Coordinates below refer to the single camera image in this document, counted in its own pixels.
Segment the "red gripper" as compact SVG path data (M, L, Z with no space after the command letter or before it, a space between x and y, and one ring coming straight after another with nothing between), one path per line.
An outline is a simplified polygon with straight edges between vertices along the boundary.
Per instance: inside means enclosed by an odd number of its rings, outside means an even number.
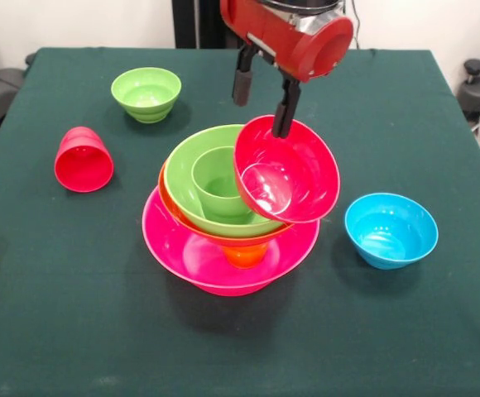
M283 77L272 135L287 138L300 99L300 82L330 74L343 59L353 38L353 23L337 10L307 2L222 1L225 24L244 40L233 81L233 102L247 105L252 85L252 60L262 53L290 76Z

